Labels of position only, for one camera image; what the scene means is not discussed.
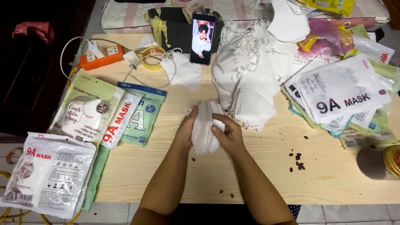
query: white shirt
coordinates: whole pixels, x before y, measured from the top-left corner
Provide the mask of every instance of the white shirt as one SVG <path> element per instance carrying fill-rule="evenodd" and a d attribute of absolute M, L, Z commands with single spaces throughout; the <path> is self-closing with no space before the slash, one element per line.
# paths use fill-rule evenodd
<path fill-rule="evenodd" d="M 206 42 L 206 39 L 200 39 L 200 34 L 196 34 L 192 38 L 192 50 L 195 53 L 202 51 L 210 51 L 211 50 L 211 41 L 209 43 Z"/>

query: wooden table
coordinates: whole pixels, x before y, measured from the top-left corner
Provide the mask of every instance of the wooden table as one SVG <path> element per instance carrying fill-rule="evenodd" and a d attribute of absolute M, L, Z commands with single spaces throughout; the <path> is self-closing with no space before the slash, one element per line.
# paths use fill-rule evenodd
<path fill-rule="evenodd" d="M 113 40 L 135 49 L 146 35 L 149 34 L 98 34 L 93 38 Z M 102 47 L 114 45 L 99 43 Z M 202 69 L 202 84 L 196 91 L 183 86 L 162 88 L 168 94 L 145 147 L 120 144 L 111 150 L 95 201 L 140 201 L 185 116 L 185 108 L 201 101 L 217 100 L 211 83 L 212 67 L 202 66 Z M 116 85 L 125 78 L 124 74 L 116 73 L 128 71 L 129 67 L 122 61 L 87 73 Z M 162 86 L 168 82 L 164 70 L 149 71 L 140 66 L 132 74 L 148 84 Z M 132 77 L 127 82 L 137 83 Z M 400 98 L 396 94 L 392 98 L 390 124 L 400 137 Z M 277 114 L 268 120 L 263 131 L 245 130 L 243 136 L 248 151 L 287 204 L 400 203 L 399 181 L 367 178 L 357 167 L 357 151 L 344 150 L 339 139 L 323 129 L 312 129 L 304 119 L 291 113 L 289 101 L 282 92 L 274 97 L 274 102 Z M 297 169 L 295 158 L 289 156 L 292 149 L 295 155 L 302 154 L 300 162 L 306 170 Z M 200 157 L 194 149 L 190 151 L 182 203 L 243 203 L 232 162 L 222 148 Z"/>

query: yellow cable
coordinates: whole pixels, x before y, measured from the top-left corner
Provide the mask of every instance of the yellow cable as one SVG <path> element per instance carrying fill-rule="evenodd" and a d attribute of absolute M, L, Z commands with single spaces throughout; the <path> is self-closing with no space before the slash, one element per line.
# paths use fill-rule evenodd
<path fill-rule="evenodd" d="M 8 173 L 8 172 L 6 172 L 6 171 L 0 171 L 0 174 L 3 174 L 7 179 L 10 179 L 10 177 L 11 177 L 11 174 Z M 10 215 L 10 216 L 9 216 L 8 214 L 10 213 L 10 211 L 11 211 L 11 207 L 7 207 L 6 210 L 4 211 L 4 213 L 3 213 L 3 214 L 1 215 L 1 217 L 0 217 L 0 224 L 2 224 L 2 222 L 3 222 L 4 220 L 7 220 L 7 219 L 15 219 L 15 218 L 18 218 L 18 225 L 21 225 L 22 217 L 31 212 L 31 211 L 29 210 L 29 211 L 27 211 L 26 213 L 22 213 L 22 209 L 20 209 L 20 210 L 19 210 L 19 212 L 20 212 L 19 215 Z M 72 223 L 74 223 L 75 220 L 79 217 L 79 215 L 80 215 L 81 212 L 82 212 L 82 210 L 79 210 L 78 214 L 77 214 L 71 221 L 69 221 L 68 223 L 66 223 L 65 225 L 71 225 Z M 48 221 L 48 219 L 47 219 L 43 214 L 41 214 L 40 217 L 43 219 L 43 222 L 44 222 L 46 225 L 53 225 L 52 223 L 50 223 L 50 222 Z"/>
<path fill-rule="evenodd" d="M 77 67 L 74 67 L 70 73 L 70 75 L 68 76 L 69 78 L 72 78 L 72 75 L 74 74 L 75 70 L 77 69 Z M 68 89 L 71 86 L 71 79 L 68 79 L 68 83 L 67 83 Z"/>

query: black bag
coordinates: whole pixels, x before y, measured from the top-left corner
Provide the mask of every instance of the black bag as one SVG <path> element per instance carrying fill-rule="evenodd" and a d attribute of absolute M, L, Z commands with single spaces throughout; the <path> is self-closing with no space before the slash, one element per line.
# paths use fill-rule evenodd
<path fill-rule="evenodd" d="M 148 15 L 150 19 L 154 19 L 157 16 L 161 20 L 165 21 L 168 43 L 165 42 L 166 37 L 164 32 L 161 31 L 161 47 L 165 51 L 169 51 L 174 48 L 180 48 L 182 49 L 182 53 L 190 53 L 190 44 L 192 42 L 192 25 L 188 24 L 188 21 L 182 12 L 182 8 L 162 7 L 159 10 L 161 10 L 161 16 L 158 14 L 155 8 L 149 9 Z M 220 35 L 222 28 L 224 27 L 224 21 L 219 13 L 212 11 L 212 14 L 217 16 L 217 22 L 214 25 L 214 39 L 212 41 L 213 44 L 211 53 L 216 53 L 220 43 Z M 151 29 L 154 39 L 157 41 L 156 34 L 154 33 L 154 27 L 152 26 Z"/>

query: power strip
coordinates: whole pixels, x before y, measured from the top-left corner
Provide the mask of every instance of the power strip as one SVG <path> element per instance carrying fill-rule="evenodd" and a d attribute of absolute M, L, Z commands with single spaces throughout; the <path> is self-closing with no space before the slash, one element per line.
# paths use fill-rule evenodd
<path fill-rule="evenodd" d="M 85 70 L 93 70 L 124 60 L 124 50 L 120 44 L 106 48 L 105 57 L 97 58 L 92 52 L 79 57 L 79 64 Z"/>

